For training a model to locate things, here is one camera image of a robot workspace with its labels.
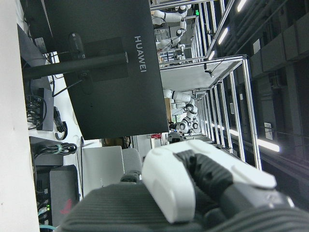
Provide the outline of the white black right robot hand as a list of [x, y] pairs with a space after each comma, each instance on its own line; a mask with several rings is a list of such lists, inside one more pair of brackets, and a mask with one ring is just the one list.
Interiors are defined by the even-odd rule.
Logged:
[[200, 141], [152, 149], [141, 180], [88, 193], [60, 232], [306, 232], [273, 175]]

